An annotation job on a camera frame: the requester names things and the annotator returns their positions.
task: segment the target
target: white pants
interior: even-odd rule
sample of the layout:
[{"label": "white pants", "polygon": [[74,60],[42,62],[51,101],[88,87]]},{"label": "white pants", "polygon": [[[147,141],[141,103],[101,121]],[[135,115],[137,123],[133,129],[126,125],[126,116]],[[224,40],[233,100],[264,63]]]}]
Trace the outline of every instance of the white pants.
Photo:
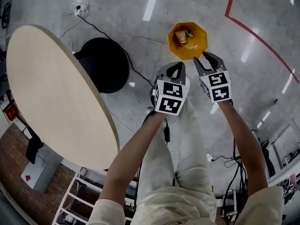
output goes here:
[{"label": "white pants", "polygon": [[179,114],[178,122],[182,136],[177,170],[174,171],[163,130],[159,129],[142,162],[137,203],[153,190],[172,186],[213,195],[198,117],[188,99]]}]

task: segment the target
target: yellow bin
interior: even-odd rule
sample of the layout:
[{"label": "yellow bin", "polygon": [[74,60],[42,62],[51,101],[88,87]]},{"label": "yellow bin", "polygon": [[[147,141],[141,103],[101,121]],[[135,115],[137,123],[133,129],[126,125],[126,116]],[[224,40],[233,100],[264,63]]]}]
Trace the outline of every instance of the yellow bin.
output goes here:
[{"label": "yellow bin", "polygon": [[[181,30],[191,31],[194,38],[187,36],[187,42],[181,46],[175,32]],[[195,22],[179,22],[175,24],[168,34],[169,49],[181,60],[192,60],[194,57],[200,58],[202,52],[208,48],[207,34]]]}]

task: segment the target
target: red object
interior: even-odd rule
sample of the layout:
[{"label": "red object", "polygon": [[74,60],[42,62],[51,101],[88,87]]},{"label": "red object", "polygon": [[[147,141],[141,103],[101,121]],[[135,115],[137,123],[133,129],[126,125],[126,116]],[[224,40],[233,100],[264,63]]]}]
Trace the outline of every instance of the red object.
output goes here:
[{"label": "red object", "polygon": [[18,109],[15,104],[12,104],[6,111],[5,114],[7,115],[7,118],[12,121],[16,118],[18,115]]},{"label": "red object", "polygon": [[239,25],[240,27],[242,27],[243,29],[245,29],[247,32],[251,33],[262,44],[264,44],[282,62],[282,64],[286,67],[286,69],[292,74],[292,76],[294,77],[294,79],[296,80],[296,82],[299,83],[298,78],[292,72],[292,70],[287,65],[287,63],[283,60],[283,58],[269,44],[267,44],[267,42],[265,40],[263,40],[260,36],[258,36],[256,33],[254,33],[249,27],[247,27],[246,25],[244,25],[243,23],[241,23],[237,19],[234,19],[233,17],[230,17],[229,14],[230,14],[230,10],[231,10],[232,4],[233,4],[233,0],[229,0],[228,4],[227,4],[227,9],[226,9],[226,12],[225,12],[225,17],[227,17],[228,19],[230,19],[231,21],[233,21],[234,23],[236,23],[237,25]]}]

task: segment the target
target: white marker cube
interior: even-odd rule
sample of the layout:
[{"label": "white marker cube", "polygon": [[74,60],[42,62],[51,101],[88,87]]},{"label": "white marker cube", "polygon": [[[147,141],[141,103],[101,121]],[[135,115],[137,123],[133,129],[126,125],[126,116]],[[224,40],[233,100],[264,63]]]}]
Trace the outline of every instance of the white marker cube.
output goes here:
[{"label": "white marker cube", "polygon": [[173,82],[157,80],[153,96],[155,111],[178,115],[188,95],[189,87]]},{"label": "white marker cube", "polygon": [[228,71],[202,76],[201,82],[204,92],[213,103],[231,99],[231,81]]}]

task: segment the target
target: concrete floor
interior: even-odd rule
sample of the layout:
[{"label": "concrete floor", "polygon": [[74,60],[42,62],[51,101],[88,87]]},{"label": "concrete floor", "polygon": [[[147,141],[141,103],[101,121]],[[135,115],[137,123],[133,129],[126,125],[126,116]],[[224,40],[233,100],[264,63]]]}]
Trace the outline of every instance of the concrete floor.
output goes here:
[{"label": "concrete floor", "polygon": [[[234,106],[250,128],[257,130],[262,141],[286,127],[284,115],[273,110],[280,99],[285,109],[300,124],[298,83],[283,63],[248,31],[225,17],[229,0],[12,0],[8,33],[25,24],[40,24],[53,29],[58,37],[79,19],[72,13],[72,3],[90,4],[87,20],[125,48],[138,70],[152,82],[165,64],[179,59],[169,52],[167,33],[177,22],[195,21],[208,34],[209,52],[220,56],[229,70]],[[230,17],[242,22],[273,47],[300,78],[300,0],[233,0]],[[73,51],[77,52],[91,38],[102,37],[91,26],[81,22],[69,30]],[[71,49],[68,35],[61,40]],[[185,61],[191,80],[188,97],[198,111],[203,141],[210,145],[213,157],[230,157],[233,136],[223,114],[203,93],[192,61]],[[141,126],[145,109],[150,105],[150,86],[130,72],[128,83],[119,92],[102,94],[118,129],[123,146]],[[268,111],[270,115],[263,121]],[[169,117],[174,166],[178,162],[176,117]],[[235,166],[225,168],[223,160],[210,163],[210,175],[216,193],[226,190]]]}]

